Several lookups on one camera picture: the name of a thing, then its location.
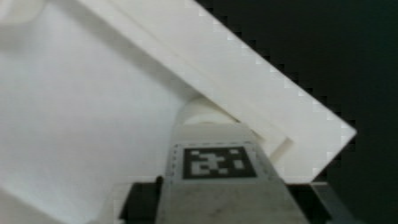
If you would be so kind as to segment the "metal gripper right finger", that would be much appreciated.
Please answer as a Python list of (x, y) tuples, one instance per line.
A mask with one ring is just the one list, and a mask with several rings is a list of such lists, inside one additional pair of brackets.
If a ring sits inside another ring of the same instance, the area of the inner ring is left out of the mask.
[(319, 199), (321, 206), (330, 215), (324, 224), (362, 224), (355, 219), (347, 207), (342, 204), (335, 191), (326, 182), (312, 182), (310, 189)]

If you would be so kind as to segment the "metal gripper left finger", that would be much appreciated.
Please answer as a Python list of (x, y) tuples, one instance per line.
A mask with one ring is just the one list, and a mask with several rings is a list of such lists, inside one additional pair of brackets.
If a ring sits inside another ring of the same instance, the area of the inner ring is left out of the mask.
[(131, 183), (113, 185), (95, 219), (97, 224), (125, 224), (125, 204), (131, 188)]

